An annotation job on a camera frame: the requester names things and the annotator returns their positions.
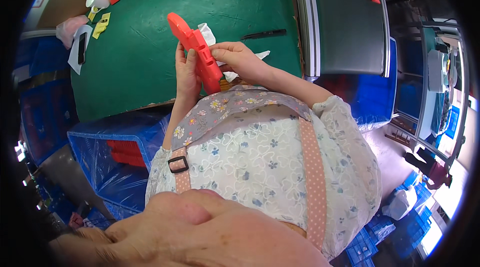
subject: plastic bag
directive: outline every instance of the plastic bag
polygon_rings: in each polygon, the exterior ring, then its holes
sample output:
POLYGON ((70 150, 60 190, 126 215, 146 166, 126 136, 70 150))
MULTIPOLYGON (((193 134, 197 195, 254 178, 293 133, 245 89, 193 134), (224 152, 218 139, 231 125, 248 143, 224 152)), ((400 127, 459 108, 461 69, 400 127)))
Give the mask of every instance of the plastic bag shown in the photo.
POLYGON ((73 44, 73 36, 80 26, 85 25, 88 22, 86 16, 78 16, 69 18, 65 22, 57 26, 55 35, 57 39, 61 40, 65 48, 70 49, 73 44))
POLYGON ((389 205, 382 207, 382 214, 400 220, 410 212, 417 202, 417 192, 413 186, 409 186, 407 191, 399 190, 389 205))

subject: floral blouse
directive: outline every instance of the floral blouse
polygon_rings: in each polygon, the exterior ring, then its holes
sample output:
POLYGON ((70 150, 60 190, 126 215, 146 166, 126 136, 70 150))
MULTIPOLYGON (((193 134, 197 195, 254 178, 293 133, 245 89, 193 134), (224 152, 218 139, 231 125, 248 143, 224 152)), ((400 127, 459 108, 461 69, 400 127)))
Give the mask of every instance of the floral blouse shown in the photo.
MULTIPOLYGON (((381 174, 350 106, 341 98, 331 96, 314 104, 311 116, 327 188, 322 253, 331 260, 378 210, 381 174)), ((306 231, 306 185, 297 118, 290 108, 277 105, 228 115, 187 147, 192 188, 214 190, 225 199, 306 231)), ((174 136, 184 131, 177 128, 174 136)), ((146 204, 156 193, 175 192, 175 176, 167 163, 171 154, 160 148, 153 158, 146 204)))

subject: sleeve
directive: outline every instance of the sleeve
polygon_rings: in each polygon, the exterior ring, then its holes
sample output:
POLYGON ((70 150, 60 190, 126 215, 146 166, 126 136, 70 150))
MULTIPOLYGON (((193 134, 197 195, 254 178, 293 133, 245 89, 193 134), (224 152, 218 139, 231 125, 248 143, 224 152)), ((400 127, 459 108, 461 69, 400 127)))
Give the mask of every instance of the sleeve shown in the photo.
POLYGON ((168 160, 172 157, 172 151, 160 149, 156 152, 152 160, 152 168, 148 176, 147 189, 145 191, 145 205, 147 205, 150 198, 157 194, 158 189, 165 185, 167 180, 165 169, 168 168, 168 160))
POLYGON ((352 117, 350 105, 334 95, 325 102, 315 103, 313 112, 324 124, 328 137, 338 145, 340 152, 350 161, 356 176, 363 182, 367 201, 374 214, 382 197, 381 173, 375 154, 352 117))

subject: right hand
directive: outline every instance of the right hand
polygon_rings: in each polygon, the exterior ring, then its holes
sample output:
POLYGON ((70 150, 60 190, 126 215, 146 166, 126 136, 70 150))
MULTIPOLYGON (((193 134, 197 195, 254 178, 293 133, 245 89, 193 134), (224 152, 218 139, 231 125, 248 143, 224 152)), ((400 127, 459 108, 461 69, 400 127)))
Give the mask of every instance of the right hand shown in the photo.
POLYGON ((210 51, 214 59, 226 63, 220 66, 222 72, 235 72, 250 84, 262 85, 274 70, 242 42, 221 42, 210 46, 210 51))

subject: left hand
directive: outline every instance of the left hand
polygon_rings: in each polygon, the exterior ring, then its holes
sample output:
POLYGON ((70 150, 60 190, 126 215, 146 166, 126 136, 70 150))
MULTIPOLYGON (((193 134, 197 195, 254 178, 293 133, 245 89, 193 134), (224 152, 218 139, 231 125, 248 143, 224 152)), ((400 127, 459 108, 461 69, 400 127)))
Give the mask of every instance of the left hand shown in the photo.
POLYGON ((184 47, 179 42, 175 52, 175 70, 177 71, 177 98, 198 99, 201 90, 201 79, 195 73, 197 53, 190 49, 185 58, 184 47))

